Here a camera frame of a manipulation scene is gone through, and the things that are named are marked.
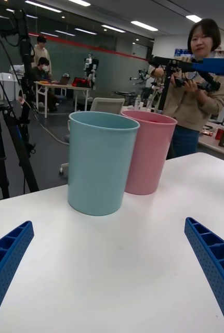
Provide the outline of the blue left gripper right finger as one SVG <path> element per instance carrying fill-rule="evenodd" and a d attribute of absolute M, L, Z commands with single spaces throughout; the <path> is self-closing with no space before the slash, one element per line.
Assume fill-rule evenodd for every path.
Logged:
<path fill-rule="evenodd" d="M 184 233 L 224 316 L 224 240 L 191 217 Z"/>

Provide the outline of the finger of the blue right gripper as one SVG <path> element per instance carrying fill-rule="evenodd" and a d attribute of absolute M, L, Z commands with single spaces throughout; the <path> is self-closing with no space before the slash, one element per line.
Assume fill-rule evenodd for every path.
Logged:
<path fill-rule="evenodd" d="M 197 72 L 204 71 L 224 76 L 224 58 L 205 58 L 203 62 L 193 62 L 191 66 Z"/>

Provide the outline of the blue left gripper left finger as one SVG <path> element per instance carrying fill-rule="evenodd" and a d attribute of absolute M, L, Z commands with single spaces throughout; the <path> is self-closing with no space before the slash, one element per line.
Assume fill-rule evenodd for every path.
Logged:
<path fill-rule="evenodd" d="M 26 221 L 0 239 L 0 306 L 33 237 L 32 222 Z"/>

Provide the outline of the person's left hand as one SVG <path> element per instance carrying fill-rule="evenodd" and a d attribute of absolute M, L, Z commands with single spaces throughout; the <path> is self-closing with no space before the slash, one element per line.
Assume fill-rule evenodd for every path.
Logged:
<path fill-rule="evenodd" d="M 198 88 L 195 80 L 185 81 L 184 89 L 187 93 L 204 94 L 204 91 Z"/>

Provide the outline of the person's right hand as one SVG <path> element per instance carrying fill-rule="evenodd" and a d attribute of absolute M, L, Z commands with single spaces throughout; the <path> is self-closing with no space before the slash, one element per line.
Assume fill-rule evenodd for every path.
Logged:
<path fill-rule="evenodd" d="M 165 71 L 163 68 L 158 67 L 158 68 L 154 68 L 151 72 L 151 76 L 154 78 L 162 78 L 165 75 Z"/>

